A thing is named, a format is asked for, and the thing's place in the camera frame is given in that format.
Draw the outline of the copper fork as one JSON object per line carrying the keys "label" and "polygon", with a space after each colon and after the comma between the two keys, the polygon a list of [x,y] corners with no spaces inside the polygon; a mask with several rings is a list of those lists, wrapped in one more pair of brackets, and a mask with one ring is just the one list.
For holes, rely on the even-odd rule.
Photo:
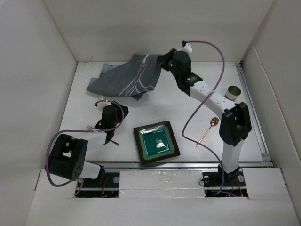
{"label": "copper fork", "polygon": [[[87,130],[93,130],[93,129],[95,129],[94,127],[91,127],[90,125],[88,125],[88,126],[86,126],[86,129]],[[115,141],[113,141],[113,140],[111,140],[110,142],[112,142],[113,144],[115,144],[116,146],[119,146],[119,143],[117,143],[117,142],[115,142]]]}

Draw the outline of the grey striped cloth placemat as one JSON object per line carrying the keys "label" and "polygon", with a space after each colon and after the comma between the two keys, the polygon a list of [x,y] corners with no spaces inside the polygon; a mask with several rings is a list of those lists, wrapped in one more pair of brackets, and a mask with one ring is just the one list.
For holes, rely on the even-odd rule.
{"label": "grey striped cloth placemat", "polygon": [[91,78],[87,91],[106,97],[133,97],[138,100],[153,91],[161,74],[159,55],[134,54],[130,61],[105,63],[99,77]]}

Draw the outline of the green square ceramic plate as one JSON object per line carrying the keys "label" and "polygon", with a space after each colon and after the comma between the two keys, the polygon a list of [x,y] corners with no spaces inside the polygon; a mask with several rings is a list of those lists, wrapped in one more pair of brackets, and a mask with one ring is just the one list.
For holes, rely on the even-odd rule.
{"label": "green square ceramic plate", "polygon": [[142,165],[180,156],[170,121],[136,127],[133,132]]}

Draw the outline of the white and brown metal cup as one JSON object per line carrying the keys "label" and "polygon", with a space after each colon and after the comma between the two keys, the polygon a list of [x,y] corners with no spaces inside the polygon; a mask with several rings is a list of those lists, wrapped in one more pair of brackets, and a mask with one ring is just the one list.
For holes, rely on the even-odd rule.
{"label": "white and brown metal cup", "polygon": [[241,89],[237,86],[229,86],[224,97],[228,100],[235,101],[241,94]]}

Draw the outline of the copper spoon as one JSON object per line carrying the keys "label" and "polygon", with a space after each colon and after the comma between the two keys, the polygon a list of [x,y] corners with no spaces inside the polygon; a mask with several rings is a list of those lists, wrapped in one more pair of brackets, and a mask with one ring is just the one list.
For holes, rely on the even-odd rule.
{"label": "copper spoon", "polygon": [[219,123],[219,118],[214,117],[211,119],[210,121],[210,127],[208,128],[208,130],[205,132],[205,134],[201,137],[201,139],[197,142],[196,147],[200,146],[201,142],[203,141],[203,139],[205,138],[205,136],[208,134],[208,132],[210,131],[210,129],[212,127],[217,126]]}

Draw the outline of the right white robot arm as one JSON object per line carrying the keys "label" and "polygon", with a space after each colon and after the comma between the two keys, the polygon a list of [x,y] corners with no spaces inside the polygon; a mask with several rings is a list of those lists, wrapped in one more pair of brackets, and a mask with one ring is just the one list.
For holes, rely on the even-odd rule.
{"label": "right white robot arm", "polygon": [[218,116],[223,152],[217,179],[220,184],[229,185],[238,174],[241,149],[252,129],[247,104],[237,104],[212,90],[202,78],[192,72],[191,59],[184,51],[172,49],[159,56],[158,62],[162,69],[172,73],[181,91],[200,101]]}

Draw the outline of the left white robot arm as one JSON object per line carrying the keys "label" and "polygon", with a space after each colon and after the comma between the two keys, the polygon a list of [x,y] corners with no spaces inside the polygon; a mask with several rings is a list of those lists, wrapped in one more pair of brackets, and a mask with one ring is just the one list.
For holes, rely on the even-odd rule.
{"label": "left white robot arm", "polygon": [[91,130],[62,130],[50,140],[45,171],[52,186],[61,187],[78,179],[93,186],[104,183],[104,168],[85,161],[87,150],[109,143],[128,115],[127,106],[104,100],[101,119]]}

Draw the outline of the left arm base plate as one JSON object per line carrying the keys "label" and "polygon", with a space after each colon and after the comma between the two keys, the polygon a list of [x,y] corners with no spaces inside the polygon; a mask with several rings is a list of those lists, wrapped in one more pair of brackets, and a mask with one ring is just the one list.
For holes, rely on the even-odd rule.
{"label": "left arm base plate", "polygon": [[101,188],[105,182],[105,188],[118,188],[119,176],[119,172],[102,172],[96,179],[85,178],[83,188]]}

